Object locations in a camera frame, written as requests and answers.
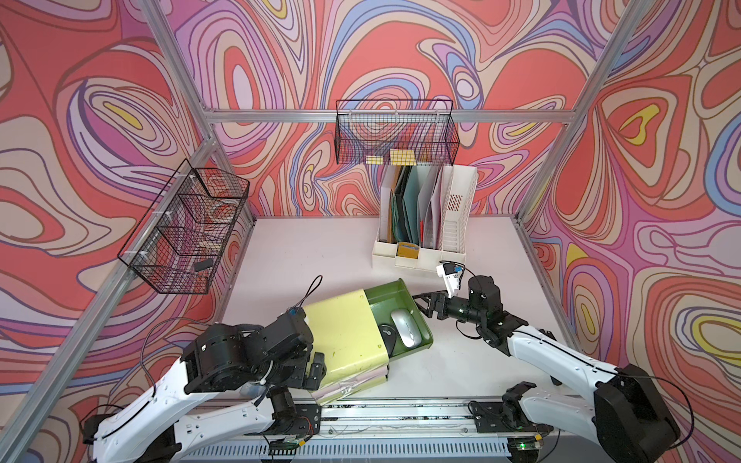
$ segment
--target aluminum frame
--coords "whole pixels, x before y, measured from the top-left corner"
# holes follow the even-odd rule
[[[197,160],[205,163],[212,149],[212,141],[202,142],[193,154],[192,162]],[[132,240],[131,250],[138,250],[142,246],[157,224],[159,213],[167,208],[185,178],[185,175],[176,177],[173,187],[162,197],[136,238]],[[44,421],[135,278],[136,274],[133,270],[116,259],[113,272],[73,325],[70,334],[56,350],[46,368],[41,372],[39,379],[33,383],[15,413],[6,423],[0,435],[0,462],[11,463],[23,458],[26,449],[41,430]]]
[[[201,134],[204,137],[196,154],[191,161],[194,166],[201,167],[209,157],[209,149],[215,148],[216,164],[226,170],[233,172],[229,159],[219,142],[213,130],[212,123],[218,122],[333,122],[334,111],[328,111],[332,117],[324,110],[211,110],[205,109],[202,99],[193,82],[193,78],[187,71],[185,60],[183,59],[180,49],[177,46],[172,29],[167,23],[167,19],[156,0],[141,0],[142,13],[150,25],[154,38],[165,58],[166,65],[170,68],[176,85],[184,93],[188,107],[193,114]],[[534,250],[530,239],[522,229],[522,212],[530,210],[534,202],[538,199],[537,193],[552,176],[561,159],[566,153],[569,142],[576,135],[576,131],[586,117],[589,107],[594,103],[597,94],[609,77],[615,62],[619,58],[625,45],[644,16],[648,8],[654,3],[654,0],[631,0],[625,9],[622,17],[608,40],[608,44],[597,59],[597,64],[588,77],[582,94],[576,102],[574,110],[457,110],[454,111],[453,120],[456,122],[561,122],[567,124],[559,132],[556,138],[554,148],[539,169],[534,180],[532,181],[528,192],[523,199],[516,218],[514,219],[515,228],[522,240],[523,246],[528,253],[536,274],[541,279],[541,285],[549,298],[551,308],[556,313],[554,304],[558,304],[553,295],[549,284],[544,284],[545,277],[539,272],[540,264],[534,258]],[[161,210],[161,201],[157,210]],[[253,228],[254,218],[246,210],[246,217],[249,219],[249,231]],[[145,229],[151,230],[155,222],[150,220]],[[137,240],[142,240],[146,235],[140,235]],[[240,253],[243,255],[247,249],[249,234],[242,246]],[[238,258],[241,264],[243,256]],[[224,300],[228,300],[233,279],[230,282],[230,289],[225,295]],[[116,308],[123,297],[126,289],[133,280],[133,272],[128,270],[122,263],[116,265],[115,270],[108,277],[106,282],[98,291],[96,297],[87,307],[83,315],[73,326],[72,331],[64,340],[62,345],[54,354],[53,358],[41,373],[39,380],[34,383],[31,390],[26,394],[21,404],[16,408],[15,413],[0,435],[0,463],[15,463],[23,458],[26,449],[29,447],[36,434],[41,429],[44,421],[53,409],[59,397],[64,392],[70,379],[77,371],[80,363],[87,355],[88,350],[98,338],[102,328],[110,314]],[[560,311],[561,317],[564,318],[563,312]],[[563,330],[564,333],[571,333],[570,330]],[[567,344],[575,341],[565,340]]]
[[[571,326],[571,324],[568,322],[568,319],[566,318],[566,312],[563,309],[563,304],[561,304],[561,301],[554,294],[553,288],[551,286],[551,280],[548,278],[548,274],[545,272],[545,268],[542,266],[537,258],[537,253],[535,252],[533,242],[530,240],[527,232],[525,232],[525,228],[522,226],[522,224],[520,224],[514,217],[512,218],[512,225],[517,232],[517,236],[519,237],[520,242],[522,242],[522,247],[525,248],[525,254],[528,255],[528,260],[530,261],[530,265],[533,267],[535,276],[538,278],[540,287],[543,288],[543,293],[545,294],[545,298],[548,300],[548,305],[551,306],[551,311],[556,318],[558,328],[561,330],[561,333],[563,333],[564,339],[558,339],[558,342],[562,342],[563,344],[566,344],[574,350],[583,352],[582,346],[579,344],[579,341],[576,339],[576,335],[574,334],[574,328]]]
[[[539,194],[546,184],[551,180],[561,160],[566,156],[569,145],[579,132],[584,119],[587,117],[589,108],[597,100],[599,91],[610,77],[617,60],[622,51],[630,41],[633,32],[640,23],[648,8],[654,4],[654,0],[631,0],[625,8],[617,26],[610,36],[605,49],[599,55],[592,73],[587,77],[582,93],[576,101],[574,119],[570,124],[562,127],[559,131],[553,148],[535,174],[533,181],[525,193],[525,197],[519,203],[517,217],[520,219],[532,210],[539,199]]]
[[[353,114],[377,113],[372,110],[353,110]],[[454,122],[558,122],[574,120],[572,110],[453,110]],[[335,110],[219,110],[206,109],[206,119],[212,123],[225,122],[324,122],[336,121]]]

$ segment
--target black wire basket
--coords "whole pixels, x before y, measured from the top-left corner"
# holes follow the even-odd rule
[[[460,140],[452,111],[445,98],[337,100],[337,164],[453,164]]]
[[[142,246],[126,250],[144,218],[119,252],[119,259],[161,294],[208,293],[250,189],[248,180],[232,173],[190,163],[186,167],[180,174],[185,178]]]

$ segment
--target wall panel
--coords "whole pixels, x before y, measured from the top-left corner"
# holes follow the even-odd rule
[[[657,1],[527,220],[587,353],[689,395],[665,462],[741,462],[739,18]]]
[[[456,164],[479,168],[474,214],[512,214],[561,124],[460,124]],[[373,216],[383,167],[338,165],[334,124],[216,125],[256,216]]]
[[[86,8],[0,3],[0,425],[101,287],[136,221],[201,142],[132,3]],[[241,239],[233,239],[232,260]],[[135,363],[147,326],[185,312],[213,319],[219,291],[166,297],[135,282],[28,456],[83,458],[76,417],[100,394],[106,400],[112,390],[120,396],[111,399],[126,403],[143,388]],[[167,352],[165,336],[176,346],[194,331],[163,327],[150,349]]]
[[[165,12],[207,107],[450,96],[572,108],[623,1],[192,0]]]

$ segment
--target black cable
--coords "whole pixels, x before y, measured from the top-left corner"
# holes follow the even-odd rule
[[[469,339],[473,339],[474,341],[477,340],[477,339],[481,339],[481,336],[469,336],[468,334],[463,333],[461,331],[460,327],[458,326],[458,323],[460,323],[460,322],[461,322],[460,320],[456,320],[456,329],[458,330],[458,333],[461,333],[463,336],[465,336],[465,337],[467,337]]]
[[[674,386],[682,394],[682,397],[684,397],[685,402],[687,402],[687,408],[688,408],[688,410],[690,412],[690,430],[687,432],[687,436],[685,436],[684,439],[682,439],[681,441],[677,442],[676,444],[671,445],[668,448],[668,450],[672,450],[672,449],[675,449],[675,448],[679,447],[680,445],[682,445],[685,442],[687,442],[690,439],[690,437],[692,436],[692,433],[694,432],[694,411],[692,410],[692,403],[690,403],[690,399],[689,399],[689,397],[687,397],[687,394],[685,393],[685,391],[681,387],[677,386],[674,382],[672,382],[672,381],[670,381],[670,380],[668,380],[666,378],[661,378],[659,376],[649,376],[649,375],[646,375],[646,376],[631,376],[631,375],[627,375],[625,373],[618,373],[618,372],[614,372],[614,371],[603,370],[602,368],[597,367],[595,365],[592,365],[591,363],[587,362],[586,360],[581,359],[578,356],[575,356],[573,353],[568,352],[567,350],[564,350],[561,347],[558,347],[557,345],[555,345],[555,344],[547,341],[546,340],[547,338],[545,338],[545,337],[541,338],[541,337],[535,336],[533,334],[526,333],[525,331],[518,331],[518,330],[513,331],[513,333],[526,334],[526,335],[530,336],[531,338],[535,338],[535,339],[537,339],[539,341],[542,341],[542,342],[550,345],[551,347],[555,347],[556,349],[560,350],[561,352],[565,353],[566,355],[571,356],[571,357],[574,357],[576,360],[579,360],[580,362],[583,362],[583,363],[587,364],[588,366],[592,367],[593,369],[598,370],[598,371],[601,371],[603,373],[609,373],[611,375],[621,376],[623,378],[656,379],[658,381],[664,381],[664,382],[667,382],[667,383],[671,384],[672,386]]]
[[[123,410],[124,409],[121,405],[116,405],[116,404],[101,404],[101,405],[96,405],[95,407],[93,407],[92,410],[90,410],[89,412],[87,412],[87,414],[85,416],[83,416],[80,419],[80,421],[77,423],[79,425],[79,427],[80,427],[80,434],[82,434],[83,436],[85,435],[85,431],[82,429],[82,423],[84,423],[85,420],[87,420],[88,418],[90,418],[90,415],[92,415],[93,412],[96,411],[96,410],[98,410],[100,407],[115,407],[115,408],[118,408],[119,410]]]
[[[147,343],[149,342],[149,337],[152,336],[152,333],[154,332],[154,330],[156,330],[162,324],[165,324],[167,322],[173,322],[175,320],[188,320],[191,323],[202,324],[205,327],[210,326],[208,323],[199,322],[198,320],[189,319],[188,317],[172,317],[172,318],[169,318],[169,319],[162,320],[161,322],[155,324],[152,327],[151,330],[149,330],[149,333],[147,334],[147,337],[144,338],[144,344],[142,344],[142,350],[141,350],[141,352],[139,352],[139,365],[144,370],[144,374],[147,376],[147,379],[149,379],[149,381],[152,383],[152,399],[154,399],[154,396],[157,394],[157,383],[156,383],[156,381],[154,381],[154,378],[152,377],[151,373],[149,373],[149,370],[147,369],[147,366],[144,365],[144,349],[146,348]]]
[[[101,437],[101,439],[105,439],[105,438],[107,438],[108,436],[110,436],[111,434],[113,434],[113,433],[117,433],[117,432],[118,432],[119,430],[121,430],[121,428],[122,428],[122,427],[126,426],[127,424],[129,424],[129,423],[131,422],[131,420],[133,420],[134,418],[136,418],[136,416],[137,416],[137,415],[139,415],[139,414],[140,414],[140,413],[142,412],[142,410],[143,410],[143,409],[147,408],[147,405],[149,405],[149,401],[146,401],[146,402],[144,403],[144,405],[142,405],[142,408],[138,409],[138,410],[136,411],[136,413],[134,413],[134,414],[133,414],[133,415],[131,416],[131,418],[129,418],[128,420],[126,420],[126,422],[125,422],[124,424],[122,424],[121,426],[117,427],[116,429],[114,429],[114,430],[110,431],[110,432],[109,432],[108,434],[106,434],[105,436],[102,436],[102,437]]]
[[[306,298],[311,296],[311,294],[316,291],[316,289],[322,284],[323,279],[324,276],[317,275],[309,285],[309,289],[306,290],[306,294],[304,295],[304,297],[302,297],[300,301],[289,307],[288,310],[295,309],[296,307],[301,307]]]
[[[475,413],[475,412],[474,412],[474,411],[473,411],[473,410],[471,409],[471,405],[472,405],[472,404],[476,405],[476,406],[477,406],[477,407],[478,407],[478,408],[479,408],[479,409],[480,409],[480,410],[481,410],[481,411],[482,411],[483,413],[488,413],[489,415],[492,415],[492,416],[493,416],[494,418],[496,418],[496,419],[500,420],[500,421],[502,422],[502,424],[503,424],[503,425],[505,425],[505,426],[507,427],[507,429],[509,429],[510,431],[517,431],[517,430],[520,430],[520,429],[522,429],[522,426],[518,427],[517,429],[514,429],[514,428],[512,428],[512,426],[510,426],[509,424],[507,424],[507,420],[506,420],[506,419],[504,418],[504,413],[495,413],[495,412],[493,412],[493,411],[491,411],[491,410],[487,410],[486,408],[484,408],[484,406],[483,406],[483,405],[481,405],[481,404],[480,404],[480,403],[479,403],[478,401],[476,401],[476,400],[472,400],[472,401],[470,401],[470,402],[468,402],[468,403],[466,404],[466,407],[468,408],[468,412],[469,412],[469,413],[470,413],[471,415],[473,415],[473,417],[474,417],[474,418],[476,418],[476,416],[477,416],[477,415],[479,415],[479,416],[480,416],[480,415],[482,415],[482,413]]]
[[[468,268],[467,268],[467,267],[465,266],[465,264],[461,264],[460,262],[455,262],[455,261],[438,261],[437,263],[438,263],[438,264],[455,264],[455,265],[459,265],[459,266],[460,266],[460,267],[461,267],[461,268],[463,269],[463,272],[464,272],[464,273],[465,273],[466,271],[468,271],[468,272],[469,272],[469,273],[471,274],[471,276],[476,276],[476,274],[475,274],[475,273],[473,273],[473,272],[471,272],[471,271],[470,271],[470,270],[469,270],[469,269],[468,269]]]
[[[142,344],[142,350],[139,353],[139,365],[144,370],[144,374],[146,375],[147,379],[149,379],[149,381],[152,383],[152,397],[151,397],[152,399],[154,399],[154,396],[157,394],[157,383],[156,383],[156,381],[154,381],[154,378],[152,377],[152,374],[149,373],[149,370],[147,369],[147,366],[144,365],[144,349],[146,348],[147,343],[149,342],[149,337],[152,336],[152,333],[154,332],[154,330],[156,330],[160,325],[162,325],[164,323],[172,322],[172,321],[175,321],[175,320],[188,320],[191,323],[202,324],[203,326],[206,326],[206,327],[207,326],[210,326],[208,323],[199,322],[198,320],[189,319],[188,317],[172,317],[172,318],[169,318],[169,319],[162,320],[161,322],[155,324],[152,327],[151,330],[149,330],[149,333],[147,334],[147,337],[144,338],[144,344]],[[101,437],[101,439],[105,439],[108,436],[110,436],[110,435],[118,432],[119,430],[121,430],[121,428],[123,428],[124,426],[126,426],[127,424],[129,424],[131,422],[131,420],[133,420],[134,418],[136,418],[142,412],[142,410],[144,410],[145,408],[147,408],[147,405],[149,405],[149,404],[150,404],[150,401],[146,401],[144,403],[144,405],[142,405],[142,408],[139,408],[136,411],[136,413],[134,413],[128,420],[126,420],[126,422],[124,424],[122,424],[121,426],[117,427],[116,429],[110,431],[108,434],[106,434],[105,436]]]
[[[550,450],[548,451],[548,453],[546,453],[546,454],[545,454],[545,456],[544,456],[543,458],[539,459],[539,460],[538,460],[537,462],[535,462],[535,463],[540,463],[540,462],[542,462],[543,460],[545,460],[546,458],[548,458],[549,456],[551,456],[551,454],[552,454],[552,453],[554,452],[554,450],[556,450],[556,446],[558,445],[558,441],[559,441],[560,439],[561,439],[561,430],[559,429],[559,430],[558,430],[558,436],[556,436],[556,443],[554,444],[553,448],[551,448],[551,449],[550,449]]]
[[[270,453],[270,441],[268,441],[268,438],[265,437],[265,434],[260,433],[260,436],[262,436],[262,438],[265,439],[265,441],[268,443],[268,455],[270,455],[270,460],[275,461],[276,456]]]

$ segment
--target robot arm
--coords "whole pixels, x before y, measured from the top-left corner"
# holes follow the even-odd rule
[[[235,434],[286,430],[296,418],[288,387],[316,390],[326,373],[315,353],[302,308],[292,308],[267,327],[211,325],[181,358],[128,407],[85,422],[85,443],[97,463],[177,461],[205,445]],[[264,385],[269,400],[199,415],[193,408],[244,384]]]
[[[449,297],[447,291],[414,298],[427,317],[437,312],[441,320],[473,322],[486,344],[538,367],[581,396],[550,394],[521,382],[502,397],[510,426],[542,423],[567,430],[600,444],[618,463],[655,462],[679,438],[677,423],[644,370],[597,361],[529,326],[503,310],[490,276],[470,278],[468,288],[469,299]]]

